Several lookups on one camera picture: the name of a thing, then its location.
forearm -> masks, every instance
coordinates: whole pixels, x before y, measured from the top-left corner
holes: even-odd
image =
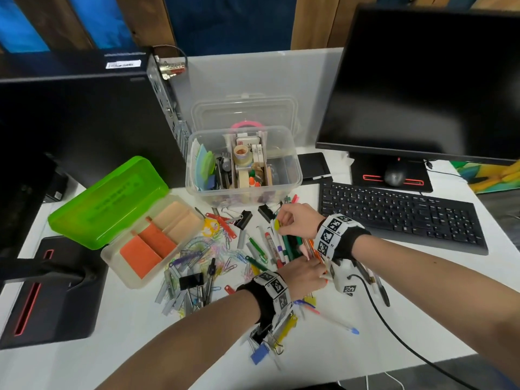
[[[352,255],[520,382],[520,294],[454,262],[360,236]]]
[[[260,318],[255,297],[238,291],[165,329],[98,390],[190,387]]]

wooden slat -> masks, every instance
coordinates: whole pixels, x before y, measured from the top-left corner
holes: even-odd
[[[472,8],[520,11],[520,0],[476,0]]]
[[[327,47],[339,1],[296,1],[291,50]]]
[[[356,6],[361,2],[376,2],[377,0],[340,0],[334,24],[329,36],[327,47],[337,48],[345,46],[347,41],[348,31],[352,24]]]
[[[116,0],[126,25],[139,46],[177,45],[164,0]],[[176,57],[177,50],[161,47],[160,57]]]
[[[445,7],[450,0],[415,0],[414,5],[433,5],[435,7]]]
[[[50,49],[94,49],[96,46],[69,0],[14,0]]]

hand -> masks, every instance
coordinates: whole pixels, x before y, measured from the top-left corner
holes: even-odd
[[[296,301],[325,287],[327,281],[320,276],[326,270],[325,264],[317,258],[307,260],[307,257],[301,256],[278,269],[278,273],[287,284],[292,301]]]
[[[309,204],[283,204],[276,216],[280,222],[278,234],[314,239],[318,226],[325,216],[321,216]]]

pink tape roll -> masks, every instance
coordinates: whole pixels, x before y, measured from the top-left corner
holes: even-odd
[[[235,123],[231,126],[231,128],[240,128],[240,127],[263,127],[264,125],[260,122],[254,121],[243,121]]]

blue panel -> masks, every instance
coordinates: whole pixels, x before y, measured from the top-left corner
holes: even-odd
[[[378,0],[381,5],[408,5],[410,0]]]
[[[188,56],[291,48],[296,0],[166,0]]]
[[[448,8],[469,9],[476,0],[449,0]]]
[[[132,35],[115,0],[70,0],[70,2],[98,48],[135,47]]]
[[[11,53],[49,50],[13,0],[0,0],[0,43]]]

